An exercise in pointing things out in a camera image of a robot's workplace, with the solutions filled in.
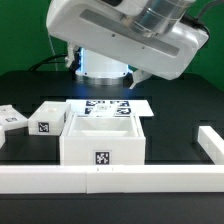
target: open white box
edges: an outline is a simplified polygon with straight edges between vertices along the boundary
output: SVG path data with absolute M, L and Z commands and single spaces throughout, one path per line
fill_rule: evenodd
M 77 117 L 60 137 L 61 165 L 144 165 L 145 137 L 138 117 Z

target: cable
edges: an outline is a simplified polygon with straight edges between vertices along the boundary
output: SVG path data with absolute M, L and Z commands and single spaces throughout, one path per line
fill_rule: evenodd
M 58 54 L 58 55 L 55 55 L 55 56 L 51 56 L 51 57 L 46 58 L 46 59 L 44 59 L 43 61 L 41 61 L 41 62 L 39 62 L 39 63 L 33 65 L 33 66 L 31 66 L 31 67 L 28 69 L 28 71 L 30 71 L 30 72 L 32 72 L 32 71 L 36 71 L 36 70 L 37 70 L 40 66 L 42 66 L 43 64 L 54 64 L 54 63 L 58 64 L 57 61 L 56 61 L 56 62 L 51 62 L 51 63 L 49 63 L 49 62 L 50 62 L 51 60 L 55 60 L 55 59 L 57 59 L 57 58 L 65 58 L 66 56 L 67 56 L 67 54 Z
M 222 3 L 224 3 L 224 0 L 214 0 L 212 2 L 209 2 L 202 8 L 202 10 L 195 17 L 195 19 L 199 20 L 209 9 L 211 9 L 219 4 L 222 4 Z
M 33 69 L 29 69 L 29 72 L 34 72 L 34 71 L 36 71 L 40 66 L 42 66 L 42 65 L 46 65 L 46 64 L 55 64 L 55 63 L 57 63 L 57 64 L 64 64 L 65 62 L 62 62 L 62 61 L 57 61 L 57 62 L 53 62 L 53 61 L 50 61 L 50 62 L 44 62 L 44 63 L 39 63 L 38 64 L 38 66 L 36 66 L 35 68 L 33 68 Z
M 52 54 L 55 56 L 56 54 L 55 54 L 55 50 L 54 50 L 54 45 L 53 45 L 53 43 L 52 43 L 52 39 L 51 39 L 51 35 L 48 33 L 48 40 L 49 40 L 49 44 L 50 44 L 50 48 L 51 48 L 51 52 L 52 52 Z M 56 72 L 58 71 L 58 65 L 57 65 L 57 59 L 55 58 L 54 59 L 54 61 L 55 61 L 55 70 L 56 70 Z

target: white border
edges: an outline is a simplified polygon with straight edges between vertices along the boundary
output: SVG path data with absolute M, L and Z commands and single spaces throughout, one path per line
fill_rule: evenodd
M 211 127 L 199 128 L 198 141 L 224 164 Z M 0 166 L 1 194 L 118 192 L 224 192 L 224 165 Z

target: black and white pattern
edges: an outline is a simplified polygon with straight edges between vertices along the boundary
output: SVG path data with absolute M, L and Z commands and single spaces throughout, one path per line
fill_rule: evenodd
M 131 114 L 131 108 L 118 108 L 115 116 L 128 116 Z
M 15 122 L 18 121 L 15 117 L 5 119 L 7 122 Z
M 110 165 L 110 152 L 95 152 L 96 165 Z
M 86 107 L 85 108 L 85 115 L 90 114 L 92 110 L 93 110 L 93 107 Z
M 49 123 L 46 122 L 39 122 L 38 128 L 40 133 L 48 133 L 50 132 L 50 126 Z
M 111 104 L 118 103 L 119 107 L 130 107 L 130 104 L 128 101 L 110 101 Z
M 105 101 L 104 100 L 88 100 L 88 101 L 86 101 L 86 106 L 94 107 L 98 103 L 105 103 Z
M 66 112 L 64 113 L 64 123 L 66 122 L 67 120 L 67 115 L 66 115 Z

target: metal cylinder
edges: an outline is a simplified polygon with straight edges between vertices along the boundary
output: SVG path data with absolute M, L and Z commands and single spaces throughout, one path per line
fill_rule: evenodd
M 195 0 L 148 0 L 139 15 L 125 15 L 122 22 L 142 36 L 165 34 L 172 30 L 194 2 Z

